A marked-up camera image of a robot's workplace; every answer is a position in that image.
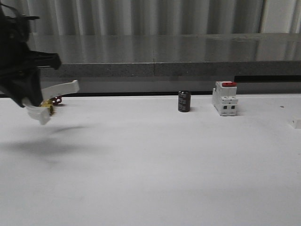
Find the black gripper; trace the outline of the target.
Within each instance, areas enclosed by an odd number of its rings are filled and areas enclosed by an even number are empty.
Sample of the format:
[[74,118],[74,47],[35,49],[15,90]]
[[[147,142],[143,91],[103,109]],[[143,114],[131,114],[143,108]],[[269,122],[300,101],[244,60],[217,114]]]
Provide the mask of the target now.
[[40,69],[61,66],[57,53],[32,51],[27,42],[30,21],[35,16],[25,16],[8,6],[14,16],[0,13],[0,90],[23,107],[23,99],[38,107],[43,101],[40,88]]

